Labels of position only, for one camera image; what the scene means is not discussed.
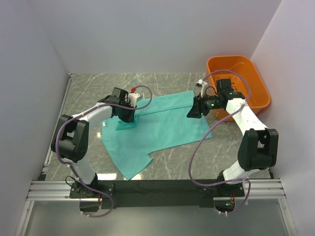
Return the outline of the teal t shirt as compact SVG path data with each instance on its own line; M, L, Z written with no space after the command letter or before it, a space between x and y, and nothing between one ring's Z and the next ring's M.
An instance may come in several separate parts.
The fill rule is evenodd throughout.
M152 161L150 153L198 142L209 130L202 118L188 118L194 92L184 91L138 102L134 122L105 120L101 140L117 169L132 179Z

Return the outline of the orange plastic basket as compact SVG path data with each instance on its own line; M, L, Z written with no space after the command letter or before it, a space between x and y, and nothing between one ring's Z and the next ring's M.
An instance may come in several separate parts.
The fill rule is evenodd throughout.
M212 57L207 62L207 73L210 74L216 71L208 79L208 84L216 88L216 82L219 79L231 79L231 86L234 91L241 92L244 97L248 96L248 89L245 83L236 75L223 70L230 70L241 75L248 83L251 89L251 95L248 100L248 105L255 114L258 114L262 109L266 108L271 98L263 80L256 70L252 61L245 56L217 56Z

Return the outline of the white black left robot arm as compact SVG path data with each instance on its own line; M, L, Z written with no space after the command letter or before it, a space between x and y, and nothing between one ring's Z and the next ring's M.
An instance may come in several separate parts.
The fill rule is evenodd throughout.
M127 92L121 88L113 88L110 95L97 101L91 108L76 115L62 115L51 143L51 151L55 152L62 164L70 167L74 174L74 191L82 192L86 197L94 197L100 192L98 177L89 164L87 150L90 128L101 124L104 120L117 117L131 123L137 102L142 96L135 92Z

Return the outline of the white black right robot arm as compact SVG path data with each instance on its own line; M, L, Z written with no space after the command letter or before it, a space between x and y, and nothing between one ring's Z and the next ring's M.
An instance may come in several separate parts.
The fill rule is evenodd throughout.
M249 107L241 92L232 88L230 79L220 79L216 82L215 95L207 95L207 83L199 80L199 95L193 98L193 106L188 118L201 118L211 110L224 109L228 116L225 121L233 118L238 125L243 138L237 152L237 161L228 169L223 170L215 183L203 184L193 178L191 181L200 187L214 187L221 196L227 196L233 191L233 185L239 184L260 170L275 166L277 160L279 134L276 129L270 129L263 124Z

